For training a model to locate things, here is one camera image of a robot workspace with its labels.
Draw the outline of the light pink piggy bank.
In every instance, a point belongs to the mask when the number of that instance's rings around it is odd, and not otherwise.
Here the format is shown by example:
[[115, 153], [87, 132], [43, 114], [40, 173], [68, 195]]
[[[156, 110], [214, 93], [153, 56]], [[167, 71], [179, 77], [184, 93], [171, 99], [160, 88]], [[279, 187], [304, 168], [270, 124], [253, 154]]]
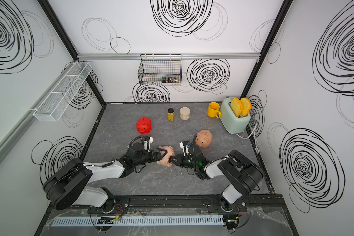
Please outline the light pink piggy bank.
[[163, 161], [157, 162], [158, 165], [162, 165], [162, 166], [167, 166], [169, 168], [172, 167], [172, 163], [169, 163], [169, 159], [171, 156], [175, 156], [175, 151], [173, 149], [173, 147], [171, 146], [159, 146], [158, 148], [162, 148], [162, 149], [166, 149], [168, 151], [168, 153], [163, 156]]

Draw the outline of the red piggy bank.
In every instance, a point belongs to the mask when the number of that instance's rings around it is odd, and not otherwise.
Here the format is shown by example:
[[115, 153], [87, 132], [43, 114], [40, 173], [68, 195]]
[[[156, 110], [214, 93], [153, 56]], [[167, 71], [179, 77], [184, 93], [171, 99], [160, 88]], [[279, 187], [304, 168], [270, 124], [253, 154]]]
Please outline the red piggy bank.
[[140, 134], [148, 134], [152, 129], [152, 122], [147, 117], [140, 118], [136, 123], [136, 130]]

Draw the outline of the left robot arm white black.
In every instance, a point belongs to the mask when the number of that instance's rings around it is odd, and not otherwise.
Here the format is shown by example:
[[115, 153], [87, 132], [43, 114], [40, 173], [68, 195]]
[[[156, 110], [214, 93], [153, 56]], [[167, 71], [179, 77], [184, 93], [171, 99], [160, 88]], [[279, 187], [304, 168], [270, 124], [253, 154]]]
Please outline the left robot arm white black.
[[57, 210], [70, 206], [90, 206], [108, 214], [117, 206], [114, 195], [106, 187], [94, 188], [89, 186], [90, 183], [127, 177], [133, 172], [138, 173], [138, 166], [144, 168], [152, 162], [171, 167], [169, 159], [174, 155], [171, 146], [152, 150], [149, 141], [132, 143], [121, 158], [111, 162], [89, 163], [77, 158], [71, 160], [43, 184], [43, 190]]

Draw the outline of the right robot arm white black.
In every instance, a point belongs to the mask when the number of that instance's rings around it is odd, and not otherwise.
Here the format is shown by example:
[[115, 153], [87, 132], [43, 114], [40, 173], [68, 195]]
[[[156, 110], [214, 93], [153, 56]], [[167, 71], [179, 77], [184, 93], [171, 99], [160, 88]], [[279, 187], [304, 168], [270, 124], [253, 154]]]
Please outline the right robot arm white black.
[[218, 204], [224, 211], [231, 211], [238, 200], [259, 189], [264, 173], [258, 165], [237, 150], [214, 161], [205, 158], [201, 151], [190, 151], [188, 155], [178, 154], [171, 157], [169, 164], [193, 169], [194, 175], [202, 180], [224, 176], [229, 185], [220, 194]]

